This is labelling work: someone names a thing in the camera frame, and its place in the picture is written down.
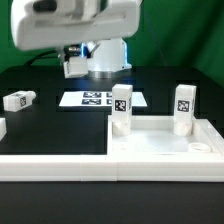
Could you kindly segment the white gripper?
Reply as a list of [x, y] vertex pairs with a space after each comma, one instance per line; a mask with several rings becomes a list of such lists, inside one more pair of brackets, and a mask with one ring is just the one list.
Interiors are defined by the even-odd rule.
[[[20, 50], [64, 47], [136, 33], [142, 0], [13, 0], [11, 33]], [[61, 64], [70, 58], [57, 50]]]

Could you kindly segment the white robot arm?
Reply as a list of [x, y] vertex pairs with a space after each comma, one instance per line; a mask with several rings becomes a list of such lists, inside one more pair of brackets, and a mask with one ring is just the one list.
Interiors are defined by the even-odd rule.
[[55, 48], [67, 78], [128, 70], [125, 39], [142, 0], [13, 0], [11, 32], [21, 50]]

